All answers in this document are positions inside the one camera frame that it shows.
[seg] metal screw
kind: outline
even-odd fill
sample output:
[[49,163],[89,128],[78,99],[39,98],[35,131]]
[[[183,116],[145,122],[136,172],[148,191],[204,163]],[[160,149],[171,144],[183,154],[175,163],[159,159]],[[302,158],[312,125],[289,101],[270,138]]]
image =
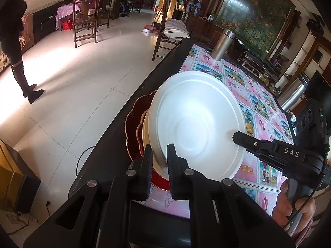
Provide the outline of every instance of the metal screw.
[[134,175],[136,175],[136,171],[135,170],[132,170],[132,169],[127,170],[126,171],[126,175],[127,176],[134,176]]
[[87,182],[88,187],[95,187],[98,184],[98,181],[90,180]]
[[233,181],[229,178],[226,178],[223,180],[223,184],[227,185],[227,186],[232,186],[233,185]]
[[184,173],[185,173],[186,175],[188,175],[188,176],[191,176],[191,175],[194,174],[194,170],[192,170],[192,169],[186,169],[186,170],[184,170]]

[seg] finger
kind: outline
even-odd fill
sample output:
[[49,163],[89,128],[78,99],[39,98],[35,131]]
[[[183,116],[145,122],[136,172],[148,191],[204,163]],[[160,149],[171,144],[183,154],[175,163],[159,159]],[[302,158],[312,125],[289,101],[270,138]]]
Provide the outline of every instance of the finger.
[[285,226],[287,224],[287,222],[289,221],[287,219],[287,217],[285,215],[283,215],[282,213],[280,213],[276,208],[274,208],[272,210],[271,217],[281,227]]
[[[297,202],[295,203],[295,208],[299,210],[306,200],[307,197],[297,200]],[[316,211],[315,199],[312,197],[301,210],[303,216],[299,225],[297,226],[297,229],[295,230],[296,233],[304,230],[304,228],[308,225],[308,223],[312,219],[315,211]]]
[[292,213],[292,206],[288,201],[288,198],[285,194],[279,193],[277,196],[277,203],[274,209],[284,216],[289,216]]
[[282,183],[282,185],[280,186],[280,192],[285,194],[288,189],[289,189],[289,184],[287,183],[287,180],[285,180],[284,183]]

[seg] floral mural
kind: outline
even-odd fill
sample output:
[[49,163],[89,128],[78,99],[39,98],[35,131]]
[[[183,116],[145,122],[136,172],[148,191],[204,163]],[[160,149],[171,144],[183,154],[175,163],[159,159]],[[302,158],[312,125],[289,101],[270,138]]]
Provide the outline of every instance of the floral mural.
[[290,0],[225,0],[215,24],[233,31],[263,55],[275,42],[293,6]]

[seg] black tv screen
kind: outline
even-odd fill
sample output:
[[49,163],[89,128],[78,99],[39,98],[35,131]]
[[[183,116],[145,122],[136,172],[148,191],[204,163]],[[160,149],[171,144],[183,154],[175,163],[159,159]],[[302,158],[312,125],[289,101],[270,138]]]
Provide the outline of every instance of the black tv screen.
[[324,106],[324,114],[327,122],[327,134],[330,135],[331,86],[327,83],[324,77],[316,71],[312,79],[309,81],[308,87],[304,94],[307,99],[312,98]]

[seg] red bag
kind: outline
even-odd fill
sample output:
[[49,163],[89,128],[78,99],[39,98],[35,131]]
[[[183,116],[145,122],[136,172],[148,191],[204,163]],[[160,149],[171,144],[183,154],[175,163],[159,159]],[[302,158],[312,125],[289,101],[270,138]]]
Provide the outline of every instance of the red bag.
[[65,31],[69,31],[73,28],[72,26],[72,19],[68,19],[65,22],[62,23],[62,27]]

